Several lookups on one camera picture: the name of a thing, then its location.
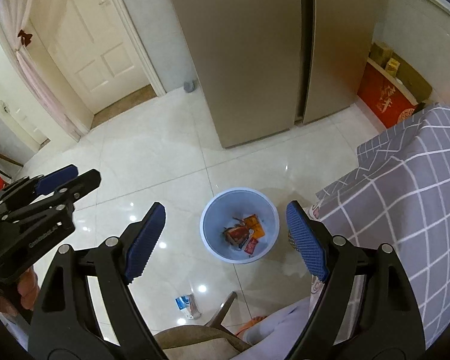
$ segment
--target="floor tile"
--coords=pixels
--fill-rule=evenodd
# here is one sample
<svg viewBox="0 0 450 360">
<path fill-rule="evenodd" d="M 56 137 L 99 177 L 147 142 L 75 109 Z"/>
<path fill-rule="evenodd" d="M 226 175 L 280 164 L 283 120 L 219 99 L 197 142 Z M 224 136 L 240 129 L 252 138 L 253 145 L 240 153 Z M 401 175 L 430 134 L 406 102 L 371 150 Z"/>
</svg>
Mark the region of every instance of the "floor tile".
<svg viewBox="0 0 450 360">
<path fill-rule="evenodd" d="M 68 164 L 80 173 L 101 172 L 102 185 L 76 204 L 77 229 L 63 242 L 75 249 L 120 235 L 161 202 L 166 227 L 143 275 L 130 285 L 147 325 L 155 333 L 176 326 L 183 314 L 174 299 L 189 293 L 202 317 L 186 322 L 204 325 L 236 291 L 223 325 L 238 330 L 251 316 L 269 315 L 310 294 L 310 274 L 288 243 L 285 208 L 291 200 L 315 202 L 317 191 L 357 166 L 355 146 L 380 130 L 360 107 L 358 102 L 310 125 L 225 150 L 201 90 L 172 91 L 106 121 L 63 153 L 46 145 L 20 174 L 45 174 Z M 221 262 L 200 237 L 205 205 L 232 187 L 263 192 L 279 211 L 277 242 L 250 264 Z M 35 265 L 40 282 L 57 248 Z M 98 281 L 91 277 L 89 283 L 103 334 L 116 340 Z"/>
<path fill-rule="evenodd" d="M 315 193 L 355 169 L 356 156 L 335 126 L 299 136 L 208 168 L 214 193 L 249 187 L 267 195 L 278 209 Z"/>
<path fill-rule="evenodd" d="M 93 206 L 75 211 L 73 213 L 75 231 L 34 264 L 40 285 L 60 245 L 70 244 L 75 250 L 93 248 L 95 246 L 95 209 Z"/>
<path fill-rule="evenodd" d="M 227 328 L 232 334 L 237 334 L 240 329 L 242 328 L 243 323 L 241 323 L 240 325 L 232 325 L 232 326 L 224 326 L 225 328 Z"/>
<path fill-rule="evenodd" d="M 97 202 L 204 169 L 185 96 L 149 100 L 106 123 Z"/>
<path fill-rule="evenodd" d="M 212 197 L 207 171 L 201 170 L 98 204 L 97 244 L 119 236 L 129 223 L 140 221 L 154 202 L 160 202 L 166 210 L 166 225 L 157 251 L 208 261 L 212 255 L 200 237 L 200 216 Z"/>
<path fill-rule="evenodd" d="M 212 196 L 207 172 L 202 170 L 97 205 L 97 243 L 120 235 L 130 222 L 140 220 L 153 202 L 166 208 L 166 227 L 158 245 L 143 275 L 130 285 L 150 329 L 176 326 L 183 315 L 174 299 L 189 293 L 195 294 L 202 317 L 188 323 L 207 323 L 232 291 L 239 297 L 226 317 L 227 323 L 250 319 L 233 265 L 212 256 L 200 238 L 200 216 Z M 205 286 L 206 291 L 200 292 L 200 286 Z"/>
<path fill-rule="evenodd" d="M 362 143 L 385 131 L 385 126 L 360 99 L 343 111 L 330 116 L 330 120 L 354 151 Z"/>
<path fill-rule="evenodd" d="M 254 188 L 279 212 L 280 233 L 271 251 L 256 262 L 235 265 L 252 317 L 269 315 L 310 294 L 310 274 L 288 244 L 287 204 L 298 200 L 310 205 L 317 200 L 317 191 L 356 166 L 345 139 L 335 126 L 328 126 L 208 168 L 214 193 Z"/>
<path fill-rule="evenodd" d="M 97 127 L 107 120 L 120 115 L 122 112 L 128 111 L 136 105 L 146 102 L 156 96 L 157 95 L 151 85 L 140 88 L 95 114 L 94 120 L 91 123 L 91 128 Z"/>
<path fill-rule="evenodd" d="M 119 344 L 118 340 L 115 337 L 115 332 L 113 331 L 113 328 L 111 325 L 109 325 L 108 323 L 100 322 L 99 326 L 100 326 L 100 330 L 102 331 L 102 336 L 103 336 L 104 340 L 111 342 L 115 345 Z"/>
<path fill-rule="evenodd" d="M 99 127 L 91 131 L 86 137 L 83 137 L 80 142 L 65 152 L 56 152 L 53 156 L 47 158 L 43 162 L 33 161 L 19 174 L 19 178 L 24 176 L 32 178 L 37 175 L 47 175 L 70 164 L 73 164 L 78 168 L 79 174 L 85 173 L 90 169 L 98 169 L 103 139 L 104 129 Z M 44 157 L 41 154 L 41 151 L 37 154 L 40 155 L 40 158 Z M 96 200 L 97 190 L 92 191 L 80 200 L 77 200 L 75 209 L 80 210 L 95 205 Z"/>
<path fill-rule="evenodd" d="M 98 280 L 91 277 L 89 283 L 97 320 L 110 324 Z M 160 255 L 156 250 L 142 276 L 136 278 L 129 288 L 150 330 L 161 331 L 183 324 L 184 315 L 177 308 L 175 298 L 191 293 L 202 316 L 185 320 L 185 323 L 205 325 L 232 291 L 238 294 L 238 299 L 223 324 L 239 325 L 251 319 L 233 265 L 219 260 L 211 259 L 205 263 L 173 253 Z"/>
<path fill-rule="evenodd" d="M 210 114 L 210 110 L 202 89 L 197 88 L 195 92 L 188 95 L 188 101 L 190 102 L 190 107 L 192 109 L 193 118 L 195 120 L 195 125 L 200 139 L 200 145 L 202 146 L 203 157 L 207 167 L 212 167 L 222 162 L 256 152 L 260 149 L 264 149 L 299 135 L 305 135 L 311 131 L 317 130 L 318 128 L 330 125 L 331 123 L 328 118 L 324 118 L 306 126 L 294 126 L 289 131 L 284 131 L 282 133 L 249 142 L 244 145 L 224 149 L 220 144 L 217 132 L 215 130 L 215 125 L 212 120 L 212 115 Z"/>
</svg>

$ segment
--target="plaid cloth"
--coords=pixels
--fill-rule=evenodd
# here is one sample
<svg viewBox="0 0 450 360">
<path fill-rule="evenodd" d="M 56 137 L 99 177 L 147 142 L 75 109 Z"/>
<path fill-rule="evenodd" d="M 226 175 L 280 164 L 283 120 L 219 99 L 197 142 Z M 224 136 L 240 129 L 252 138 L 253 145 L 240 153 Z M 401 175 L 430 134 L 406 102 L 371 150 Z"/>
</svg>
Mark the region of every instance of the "plaid cloth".
<svg viewBox="0 0 450 360">
<path fill-rule="evenodd" d="M 317 193 L 318 218 L 357 246 L 394 246 L 429 347 L 450 322 L 450 107 L 431 105 L 356 152 L 358 168 Z M 346 314 L 349 335 L 359 293 Z"/>
</svg>

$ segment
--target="chair leg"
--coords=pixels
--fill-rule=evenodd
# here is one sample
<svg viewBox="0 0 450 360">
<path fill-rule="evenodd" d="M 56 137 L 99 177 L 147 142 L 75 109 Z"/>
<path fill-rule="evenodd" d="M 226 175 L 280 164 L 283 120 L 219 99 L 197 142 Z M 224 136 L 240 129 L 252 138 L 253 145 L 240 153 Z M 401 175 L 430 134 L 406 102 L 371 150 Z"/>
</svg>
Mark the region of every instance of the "chair leg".
<svg viewBox="0 0 450 360">
<path fill-rule="evenodd" d="M 219 329 L 226 333 L 228 332 L 228 333 L 232 334 L 231 332 L 229 332 L 226 328 L 224 328 L 222 326 L 222 322 L 223 322 L 225 316 L 227 315 L 228 310 L 230 310 L 230 307 L 232 306 L 233 301 L 236 298 L 238 298 L 238 295 L 236 294 L 236 292 L 231 292 L 230 295 L 228 295 L 228 298 L 226 299 L 226 301 L 223 303 L 223 305 L 217 310 L 215 315 L 211 318 L 210 321 L 208 321 L 205 324 L 205 326 L 214 327 L 215 329 Z"/>
<path fill-rule="evenodd" d="M 0 173 L 3 174 L 5 177 L 9 178 L 10 180 L 12 179 L 12 176 L 6 174 L 4 171 L 0 170 Z"/>
<path fill-rule="evenodd" d="M 18 167 L 23 167 L 22 163 L 12 160 L 10 157 L 7 157 L 6 155 L 0 154 L 0 158 L 7 162 L 10 162 L 11 164 L 17 165 Z"/>
</svg>

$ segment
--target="red box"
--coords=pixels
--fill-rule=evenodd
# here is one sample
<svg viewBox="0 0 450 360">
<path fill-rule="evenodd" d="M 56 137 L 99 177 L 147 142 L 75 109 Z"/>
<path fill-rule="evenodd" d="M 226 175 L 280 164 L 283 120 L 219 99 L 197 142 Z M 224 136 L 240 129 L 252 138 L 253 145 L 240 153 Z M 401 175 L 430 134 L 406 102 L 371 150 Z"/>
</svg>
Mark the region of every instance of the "red box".
<svg viewBox="0 0 450 360">
<path fill-rule="evenodd" d="M 370 62 L 365 66 L 358 95 L 386 128 L 407 119 L 416 108 L 416 105 L 411 104 L 400 89 Z"/>
</svg>

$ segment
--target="pink curtain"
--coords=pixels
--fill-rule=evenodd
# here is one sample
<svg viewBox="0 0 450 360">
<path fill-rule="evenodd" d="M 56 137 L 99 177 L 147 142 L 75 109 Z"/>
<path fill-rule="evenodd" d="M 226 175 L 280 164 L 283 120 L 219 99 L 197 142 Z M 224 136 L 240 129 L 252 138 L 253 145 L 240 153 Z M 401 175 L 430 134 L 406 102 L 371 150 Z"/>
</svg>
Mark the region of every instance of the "pink curtain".
<svg viewBox="0 0 450 360">
<path fill-rule="evenodd" d="M 78 142 L 82 132 L 68 118 L 62 103 L 42 80 L 18 33 L 27 24 L 33 0 L 0 0 L 0 25 L 12 50 L 15 51 L 21 73 L 38 102 L 53 119 Z"/>
</svg>

